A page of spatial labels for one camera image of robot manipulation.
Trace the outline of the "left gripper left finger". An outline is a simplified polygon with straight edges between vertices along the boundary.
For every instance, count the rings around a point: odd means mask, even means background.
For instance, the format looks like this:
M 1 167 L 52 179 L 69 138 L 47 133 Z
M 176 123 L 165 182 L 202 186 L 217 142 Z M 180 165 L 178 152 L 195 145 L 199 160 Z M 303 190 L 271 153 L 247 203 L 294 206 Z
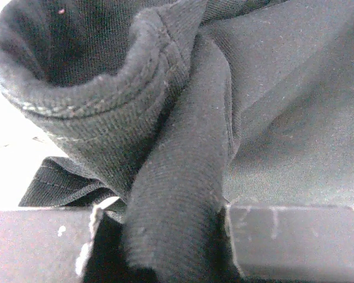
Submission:
M 113 282 L 121 228 L 101 209 L 0 211 L 0 282 Z

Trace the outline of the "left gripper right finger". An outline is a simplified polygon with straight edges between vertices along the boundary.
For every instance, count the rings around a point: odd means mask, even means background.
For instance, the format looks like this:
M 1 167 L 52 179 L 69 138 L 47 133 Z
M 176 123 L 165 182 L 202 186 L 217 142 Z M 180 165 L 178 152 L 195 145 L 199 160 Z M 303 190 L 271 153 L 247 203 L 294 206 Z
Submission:
M 226 207 L 228 280 L 354 280 L 354 210 Z

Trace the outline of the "black t shirt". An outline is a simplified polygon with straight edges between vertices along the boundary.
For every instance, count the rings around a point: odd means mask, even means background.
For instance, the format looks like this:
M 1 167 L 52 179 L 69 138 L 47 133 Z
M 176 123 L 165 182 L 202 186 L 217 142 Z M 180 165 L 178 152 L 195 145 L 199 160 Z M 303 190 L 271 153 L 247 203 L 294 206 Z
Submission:
M 122 228 L 113 282 L 228 280 L 231 203 L 354 208 L 354 1 L 11 1 L 2 95 L 66 157 L 22 207 Z

